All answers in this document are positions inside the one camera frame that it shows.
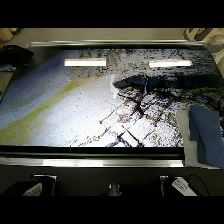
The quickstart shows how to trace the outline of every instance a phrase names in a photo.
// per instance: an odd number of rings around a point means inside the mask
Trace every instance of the dark surface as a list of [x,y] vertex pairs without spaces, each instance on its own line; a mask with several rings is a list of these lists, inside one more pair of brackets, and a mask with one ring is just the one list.
[[[224,171],[201,168],[53,168],[0,166],[0,193],[19,180],[27,180],[32,174],[56,175],[55,195],[102,195],[108,193],[110,183],[137,189],[154,189],[159,176],[189,176],[202,178],[211,196],[224,196]],[[197,177],[190,184],[202,195],[206,189]]]

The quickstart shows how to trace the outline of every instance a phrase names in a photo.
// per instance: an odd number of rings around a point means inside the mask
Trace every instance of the white sticker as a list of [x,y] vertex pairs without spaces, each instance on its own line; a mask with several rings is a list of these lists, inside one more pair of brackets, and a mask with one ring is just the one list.
[[176,188],[184,196],[197,196],[188,186],[188,183],[183,178],[176,179],[172,186]]
[[39,183],[29,190],[27,190],[22,196],[39,196],[42,192],[42,184]]

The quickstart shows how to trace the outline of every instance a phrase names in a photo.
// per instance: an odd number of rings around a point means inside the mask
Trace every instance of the blue towel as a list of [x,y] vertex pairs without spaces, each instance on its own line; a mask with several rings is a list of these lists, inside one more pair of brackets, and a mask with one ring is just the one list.
[[189,112],[190,140],[198,142],[198,162],[224,169],[219,113],[195,104]]

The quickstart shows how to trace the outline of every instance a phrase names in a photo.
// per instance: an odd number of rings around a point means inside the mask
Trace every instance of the wire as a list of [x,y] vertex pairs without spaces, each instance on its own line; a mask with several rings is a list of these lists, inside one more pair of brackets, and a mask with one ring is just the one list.
[[202,184],[204,185],[204,187],[205,187],[205,189],[206,189],[206,191],[207,191],[208,196],[210,196],[207,186],[205,185],[205,183],[204,183],[204,181],[201,179],[201,177],[199,177],[198,175],[196,175],[196,174],[191,174],[191,175],[188,177],[187,182],[190,183],[190,178],[193,177],[193,176],[197,177],[197,178],[202,182]]

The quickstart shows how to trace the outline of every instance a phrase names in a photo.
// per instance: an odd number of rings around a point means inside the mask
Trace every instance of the metal edge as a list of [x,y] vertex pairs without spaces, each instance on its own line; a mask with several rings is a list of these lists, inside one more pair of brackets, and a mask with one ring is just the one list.
[[1,165],[44,167],[183,167],[182,160],[147,159],[28,159],[0,157]]
[[97,46],[104,44],[175,44],[175,45],[204,45],[204,41],[188,41],[188,40],[78,40],[78,41],[49,41],[49,42],[31,42],[27,44],[29,47],[47,47],[47,46]]

